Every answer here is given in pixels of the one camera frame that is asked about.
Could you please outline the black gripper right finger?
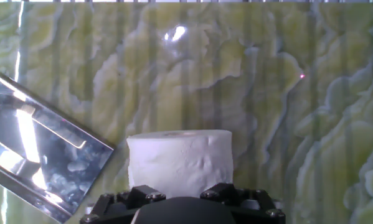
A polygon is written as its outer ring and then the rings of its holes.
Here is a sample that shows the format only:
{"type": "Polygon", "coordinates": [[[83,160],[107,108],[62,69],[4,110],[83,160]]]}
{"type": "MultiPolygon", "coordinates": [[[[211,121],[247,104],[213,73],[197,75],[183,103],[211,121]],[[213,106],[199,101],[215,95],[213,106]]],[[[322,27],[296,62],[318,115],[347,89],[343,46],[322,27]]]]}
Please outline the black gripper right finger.
{"type": "Polygon", "coordinates": [[[265,190],[238,189],[218,183],[203,191],[200,198],[224,206],[234,224],[285,224],[286,215],[265,190]]]}

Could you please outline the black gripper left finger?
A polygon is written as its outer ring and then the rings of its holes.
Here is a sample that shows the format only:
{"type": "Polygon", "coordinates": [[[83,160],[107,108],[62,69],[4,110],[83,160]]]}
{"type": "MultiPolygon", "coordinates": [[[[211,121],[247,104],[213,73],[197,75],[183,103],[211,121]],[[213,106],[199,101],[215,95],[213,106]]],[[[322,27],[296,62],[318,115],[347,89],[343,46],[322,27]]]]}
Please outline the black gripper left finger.
{"type": "Polygon", "coordinates": [[[147,185],[100,195],[80,224],[130,224],[143,206],[166,200],[166,195],[147,185]]]}

